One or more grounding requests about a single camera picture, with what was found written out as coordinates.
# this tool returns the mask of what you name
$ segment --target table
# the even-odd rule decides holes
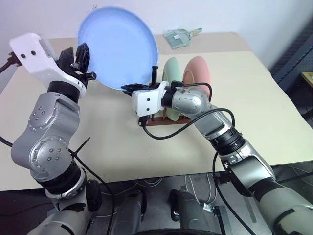
[[[51,42],[59,53],[75,39]],[[210,70],[212,103],[232,110],[236,128],[270,165],[313,159],[312,129],[238,35],[200,34],[191,46],[177,50],[172,50],[162,36],[156,36],[156,42],[160,52],[158,81],[170,57],[177,57],[183,72],[191,58],[202,56]],[[44,92],[44,86],[19,67],[0,95],[0,135],[14,141],[26,128],[30,112]],[[79,105],[80,125],[70,148],[76,149],[91,137],[79,156],[107,182],[212,171],[215,151],[194,126],[171,139],[154,140],[138,126],[131,98],[98,81],[89,83]],[[163,136],[180,127],[148,128]],[[0,190],[41,187],[29,170],[13,163],[7,146],[0,145],[0,155]],[[222,169],[218,161],[216,170]]]

